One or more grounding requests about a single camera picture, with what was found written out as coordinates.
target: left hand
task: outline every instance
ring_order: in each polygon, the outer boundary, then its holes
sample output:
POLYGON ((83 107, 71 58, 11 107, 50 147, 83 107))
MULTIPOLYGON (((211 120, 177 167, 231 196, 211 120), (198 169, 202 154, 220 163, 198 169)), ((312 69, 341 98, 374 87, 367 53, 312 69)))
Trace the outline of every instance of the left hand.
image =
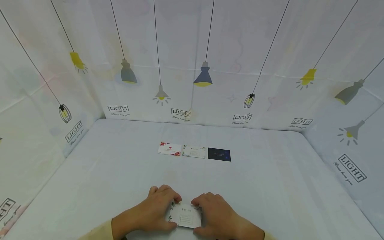
POLYGON ((151 187, 148 197, 144 201, 112 219, 114 239, 120 239, 134 230, 149 232, 170 231, 176 228, 175 222, 167 222, 164 218, 166 210, 173 200, 179 203, 182 198, 170 186, 151 187))

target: right hand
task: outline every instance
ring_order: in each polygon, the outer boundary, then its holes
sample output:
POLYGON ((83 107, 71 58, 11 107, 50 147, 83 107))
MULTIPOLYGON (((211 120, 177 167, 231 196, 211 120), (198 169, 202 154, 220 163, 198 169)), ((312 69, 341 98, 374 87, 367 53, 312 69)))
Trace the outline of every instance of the right hand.
POLYGON ((202 194, 191 204, 200 206, 207 220, 205 227, 195 228, 195 234, 221 240, 264 239, 264 231, 238 215, 219 194, 202 194))

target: lamp cord line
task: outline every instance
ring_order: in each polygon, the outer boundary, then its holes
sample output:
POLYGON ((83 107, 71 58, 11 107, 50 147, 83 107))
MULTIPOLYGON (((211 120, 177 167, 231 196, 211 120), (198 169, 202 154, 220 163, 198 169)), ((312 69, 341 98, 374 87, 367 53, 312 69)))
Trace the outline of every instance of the lamp cord line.
POLYGON ((115 11, 113 10, 112 0, 111 0, 111 7, 112 7, 112 12, 113 12, 113 18, 115 19, 116 29, 117 29, 117 31, 118 31, 118 36, 119 36, 119 41, 120 41, 120 47, 121 47, 122 57, 123 57, 123 59, 125 59, 125 56, 124 56, 124 50, 122 49, 122 44, 121 44, 121 38, 120 38, 120 33, 119 33, 119 28, 118 28, 118 22, 116 21, 115 11))
POLYGON ((266 55, 266 57, 265 57, 264 63, 263 63, 263 65, 262 65, 262 68, 261 68, 261 70, 260 70, 260 74, 259 74, 259 77, 257 78, 257 81, 256 81, 256 84, 255 84, 255 87, 253 88, 253 92, 252 92, 252 94, 255 92, 255 89, 256 89, 257 83, 259 82, 260 76, 261 76, 261 74, 262 74, 262 71, 263 71, 263 67, 264 67, 264 64, 265 64, 265 62, 266 62, 266 60, 267 60, 267 58, 268 58, 269 52, 270 52, 270 51, 271 51, 271 49, 272 49, 272 45, 273 45, 273 42, 275 41, 275 38, 276 38, 277 32, 279 31, 279 28, 280 28, 281 22, 283 21, 283 18, 284 18, 284 14, 285 14, 285 12, 286 12, 286 10, 287 10, 287 8, 288 8, 288 4, 289 4, 289 2, 290 2, 290 0, 288 0, 288 2, 287 2, 287 5, 285 6, 285 9, 284 9, 284 12, 283 12, 283 16, 282 16, 282 17, 281 17, 281 19, 280 19, 280 23, 279 23, 279 26, 277 27, 277 30, 276 30, 275 36, 273 37, 273 40, 272 40, 271 46, 269 47, 268 53, 267 53, 267 55, 266 55))
POLYGON ((365 79, 367 79, 367 77, 380 65, 380 63, 384 60, 384 58, 368 73, 368 75, 364 78, 364 81, 365 79))
POLYGON ((10 30, 12 31, 13 35, 15 36, 15 38, 17 39, 17 41, 19 42, 20 46, 23 48, 25 54, 27 55, 27 57, 29 58, 29 60, 31 61, 31 63, 33 64, 33 66, 35 67, 35 69, 37 70, 37 72, 40 74, 41 78, 44 80, 44 82, 47 84, 47 87, 49 88, 49 90, 51 91, 51 93, 53 94, 53 96, 56 98, 57 102, 60 104, 59 100, 57 99, 56 95, 53 93, 52 89, 49 87, 48 85, 48 82, 45 80, 45 78, 43 77, 43 75, 41 74, 41 72, 39 71, 39 69, 36 67, 35 63, 32 61, 31 57, 29 56, 29 54, 27 53, 27 51, 25 50, 24 46, 22 45, 22 43, 20 42, 19 38, 17 37, 17 35, 15 34, 15 32, 13 31, 11 25, 9 24, 8 20, 5 18, 4 14, 3 14, 3 11, 0 9, 0 13, 1 15, 3 15, 3 18, 4 20, 6 21, 8 27, 10 28, 10 30))
POLYGON ((73 47, 72 47, 72 43, 71 43, 71 41, 70 41, 70 39, 69 39, 69 37, 68 37, 67 31, 65 31, 64 25, 63 25, 63 23, 61 22, 61 19, 60 19, 60 17, 59 17, 59 14, 57 13, 56 8, 55 8, 55 5, 53 4, 52 0, 51 0, 51 4, 52 4, 52 6, 53 6, 53 9, 54 9, 55 12, 56 12, 57 18, 59 19, 59 21, 60 21, 60 23, 61 23, 61 26, 63 27, 63 30, 64 30, 64 32, 65 32, 65 36, 67 36, 68 42, 69 42, 70 45, 71 45, 72 52, 74 52, 73 47))
POLYGON ((159 80, 161 85, 161 74, 160 74, 160 60, 159 60, 159 46, 157 44, 157 26, 156 26, 156 7, 155 0, 153 0, 153 13, 155 15, 155 34, 156 34, 156 49, 157 49, 157 63, 159 64, 159 80))
POLYGON ((212 18, 214 16, 214 6, 215 6, 215 0, 214 0, 214 3, 212 4, 211 23, 209 25, 208 44, 207 44, 207 53, 205 54, 205 61, 207 61, 207 57, 208 57, 209 38, 211 37, 212 18))
POLYGON ((384 103, 382 103, 381 105, 380 105, 380 107, 378 107, 371 115, 369 115, 365 120, 364 120, 364 122, 365 121, 367 121, 368 120, 368 118, 370 118, 370 117, 372 117, 372 115, 373 114, 375 114, 382 106, 384 105, 384 103))
POLYGON ((352 6, 351 10, 349 11, 349 13, 347 14, 347 16, 344 18, 344 21, 341 23, 341 25, 339 26, 339 29, 337 29, 335 35, 333 35, 333 38, 331 39, 331 41, 329 42, 328 46, 325 48, 324 52, 321 54, 319 60, 317 60, 317 63, 314 65, 313 69, 317 66, 317 64, 319 63, 320 59, 322 58, 322 56, 324 55, 325 51, 327 51, 329 45, 331 44, 331 42, 333 41, 333 39, 336 37, 337 33, 339 32, 341 26, 344 24, 345 20, 347 20, 349 14, 352 12, 353 8, 355 7, 356 3, 358 3, 359 0, 357 0, 355 2, 355 4, 352 6))

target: hand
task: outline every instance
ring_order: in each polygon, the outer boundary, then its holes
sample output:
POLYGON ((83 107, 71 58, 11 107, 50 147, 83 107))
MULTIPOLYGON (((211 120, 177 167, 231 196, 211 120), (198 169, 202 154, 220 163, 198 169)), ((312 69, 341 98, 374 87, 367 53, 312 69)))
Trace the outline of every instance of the hand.
POLYGON ((151 187, 144 201, 112 219, 114 239, 120 239, 134 230, 149 232, 170 231, 176 228, 175 222, 167 222, 164 218, 173 200, 179 203, 182 199, 170 186, 151 187))
POLYGON ((192 205, 200 206, 206 217, 205 227, 197 227, 195 234, 221 240, 263 240, 264 231, 247 219, 239 216, 219 194, 202 194, 192 200, 192 205))

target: cream sleeve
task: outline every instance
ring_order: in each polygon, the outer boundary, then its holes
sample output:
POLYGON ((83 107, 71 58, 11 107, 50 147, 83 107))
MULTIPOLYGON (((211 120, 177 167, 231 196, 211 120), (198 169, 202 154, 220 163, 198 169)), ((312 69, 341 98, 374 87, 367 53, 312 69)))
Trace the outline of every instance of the cream sleeve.
POLYGON ((78 240, 113 240, 112 219, 92 229, 78 240))

